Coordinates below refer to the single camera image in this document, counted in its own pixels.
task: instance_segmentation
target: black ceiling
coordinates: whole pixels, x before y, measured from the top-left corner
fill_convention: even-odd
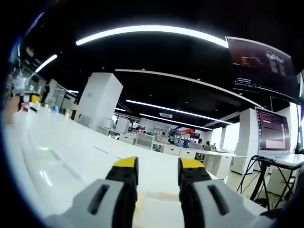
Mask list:
[[[193,82],[159,75],[115,72],[145,69],[175,74],[231,89],[231,60],[226,48],[208,41],[166,33],[133,33],[106,37],[82,46],[75,42],[94,33],[131,25],[170,25],[194,29],[221,39],[235,36],[269,44],[291,55],[296,72],[304,68],[301,7],[295,1],[73,1],[62,0],[45,11],[21,45],[21,59],[58,58],[40,71],[72,90],[83,90],[92,72],[114,72],[123,84],[120,103],[134,115],[159,110],[126,103],[126,99],[221,118],[252,105]],[[29,57],[26,47],[34,56]],[[242,92],[270,109],[267,95]],[[273,110],[288,102],[273,98]],[[194,125],[209,121],[181,114],[173,119]]]

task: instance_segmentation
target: white desk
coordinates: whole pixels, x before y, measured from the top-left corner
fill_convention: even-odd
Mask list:
[[[161,152],[163,153],[174,154],[184,158],[194,159],[196,153],[204,154],[204,165],[206,170],[211,172],[219,179],[225,179],[228,176],[232,157],[246,158],[246,156],[238,156],[232,153],[195,150],[178,147],[171,144],[164,144],[161,142],[154,142],[154,144],[160,145]]]
[[[20,111],[6,134],[18,185],[41,218],[67,210],[77,193],[105,178],[119,158],[130,156],[139,157],[139,193],[179,193],[178,156],[120,142],[63,115]],[[255,214],[265,211],[245,197],[244,205]],[[177,217],[182,218],[180,204],[172,215]]]

